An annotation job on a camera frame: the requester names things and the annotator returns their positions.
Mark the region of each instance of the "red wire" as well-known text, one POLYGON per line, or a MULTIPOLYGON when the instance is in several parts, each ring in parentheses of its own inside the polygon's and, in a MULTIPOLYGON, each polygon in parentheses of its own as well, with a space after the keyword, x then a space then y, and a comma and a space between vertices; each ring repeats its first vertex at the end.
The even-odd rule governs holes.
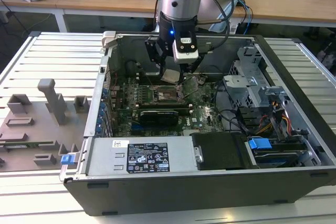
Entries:
POLYGON ((263 119, 264 118, 267 118, 268 117, 268 115, 263 115, 262 117, 261 117, 261 119, 260 119, 260 124, 259 124, 259 128, 261 127, 261 122, 263 121, 263 119))

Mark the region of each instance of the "table leg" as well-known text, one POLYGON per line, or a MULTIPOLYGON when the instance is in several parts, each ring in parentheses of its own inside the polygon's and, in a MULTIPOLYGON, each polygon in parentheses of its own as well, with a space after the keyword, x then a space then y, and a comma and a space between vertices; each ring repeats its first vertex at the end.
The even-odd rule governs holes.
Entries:
POLYGON ((58 25, 58 29, 60 31, 60 33, 67 33, 68 32, 68 26, 64 20, 64 12, 62 9, 60 10, 57 10, 55 13, 54 13, 54 16, 56 18, 56 22, 57 22, 57 25, 58 25))
POLYGON ((98 16, 100 28, 105 28, 105 22, 103 16, 98 16))
POLYGON ((5 12, 5 11, 3 11, 3 12, 0 11, 0 20, 1 20, 3 23, 8 23, 8 18, 7 18, 7 16, 6 16, 6 12, 5 12))

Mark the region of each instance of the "yellow wire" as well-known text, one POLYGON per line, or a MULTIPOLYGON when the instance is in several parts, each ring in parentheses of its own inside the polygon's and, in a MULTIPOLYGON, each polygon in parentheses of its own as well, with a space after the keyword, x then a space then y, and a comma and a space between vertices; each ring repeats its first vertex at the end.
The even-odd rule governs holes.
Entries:
POLYGON ((260 134, 260 133, 262 133, 262 132, 268 130, 268 129, 269 129, 270 127, 272 127, 272 126, 273 126, 272 123, 267 124, 267 126, 265 126, 265 127, 262 128, 260 131, 258 131, 257 134, 260 134))

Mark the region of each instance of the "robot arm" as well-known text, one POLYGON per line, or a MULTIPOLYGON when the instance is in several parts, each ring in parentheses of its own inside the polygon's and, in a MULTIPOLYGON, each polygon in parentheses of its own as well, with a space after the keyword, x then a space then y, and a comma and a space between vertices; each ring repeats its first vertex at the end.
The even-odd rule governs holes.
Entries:
POLYGON ((174 62, 180 65, 180 81, 182 81, 183 74, 185 72, 194 72, 207 53, 198 51, 196 25, 223 21, 228 24, 228 17, 226 17, 220 4, 217 4, 217 6, 224 16, 223 19, 210 20, 210 23, 199 22, 197 14, 200 3, 201 0, 161 0, 159 38, 156 43, 147 41, 145 44, 151 61, 160 66, 160 74, 163 74, 166 57, 174 57, 174 62))
POLYGON ((198 59, 195 27, 201 0, 161 1, 159 33, 164 49, 168 47, 168 55, 174 56, 176 64, 195 62, 198 59))

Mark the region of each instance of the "wire bundle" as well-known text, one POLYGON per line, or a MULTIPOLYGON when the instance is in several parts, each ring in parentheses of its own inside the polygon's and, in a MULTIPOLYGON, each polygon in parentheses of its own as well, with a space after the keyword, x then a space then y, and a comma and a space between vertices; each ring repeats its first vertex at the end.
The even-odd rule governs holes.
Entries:
POLYGON ((246 26, 246 29, 245 29, 245 32, 244 32, 244 35, 245 35, 247 33, 247 31, 248 31, 248 28, 249 28, 251 22, 252 22, 253 11, 252 11, 252 9, 249 6, 246 5, 245 2, 243 2, 242 0, 238 0, 238 1, 242 4, 242 6, 244 7, 246 13, 248 14, 248 17, 247 17, 247 26, 246 26))
POLYGON ((290 122, 289 118, 286 117, 285 115, 282 115, 282 119, 284 119, 286 121, 288 135, 292 136, 292 134, 291 134, 292 125, 291 125, 291 122, 290 122))

